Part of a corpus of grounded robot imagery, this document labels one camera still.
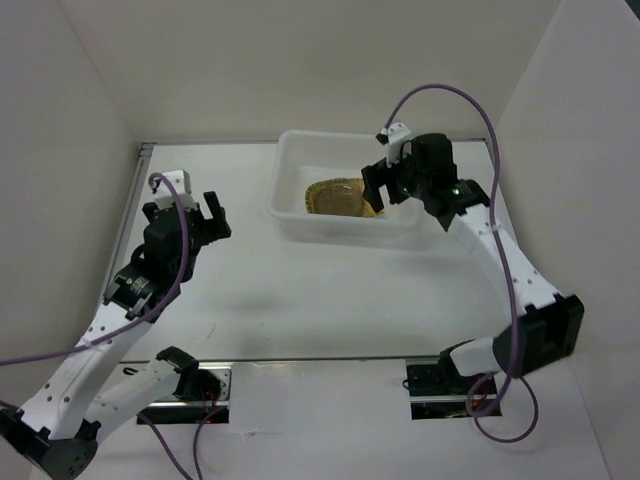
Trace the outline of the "white plastic bin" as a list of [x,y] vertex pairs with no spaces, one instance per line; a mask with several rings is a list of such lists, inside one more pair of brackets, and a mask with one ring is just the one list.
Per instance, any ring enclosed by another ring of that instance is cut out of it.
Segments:
[[389,204],[372,218],[311,214],[306,209],[308,187],[325,180],[359,179],[361,169],[384,157],[383,148],[368,135],[289,130],[277,143],[267,208],[283,232],[296,240],[381,244],[418,228],[419,203]]

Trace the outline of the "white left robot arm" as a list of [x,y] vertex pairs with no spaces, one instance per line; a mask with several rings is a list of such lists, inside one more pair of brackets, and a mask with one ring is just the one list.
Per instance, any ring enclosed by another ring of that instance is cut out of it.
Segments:
[[143,206],[148,221],[143,242],[108,285],[78,343],[80,352],[68,356],[31,399],[2,409],[2,438],[49,478],[77,478],[101,442],[160,399],[202,400],[209,406],[218,400],[220,379],[174,346],[110,390],[102,389],[129,349],[158,320],[154,307],[163,299],[175,299],[173,285],[192,278],[201,248],[230,237],[216,193],[205,193],[204,200],[210,218],[191,200],[183,216],[170,199]]

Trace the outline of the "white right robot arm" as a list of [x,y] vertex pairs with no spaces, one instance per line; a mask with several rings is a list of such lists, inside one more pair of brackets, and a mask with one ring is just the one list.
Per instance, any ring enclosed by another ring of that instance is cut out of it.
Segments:
[[478,182],[459,177],[449,138],[415,135],[402,123],[376,138],[387,154],[361,171],[365,200],[376,212],[383,208],[383,192],[392,205],[420,201],[475,260],[510,322],[494,337],[442,351],[441,387],[459,393],[477,375],[504,372],[521,378],[571,356],[585,312],[582,301],[563,295],[537,271],[498,220],[491,197]]

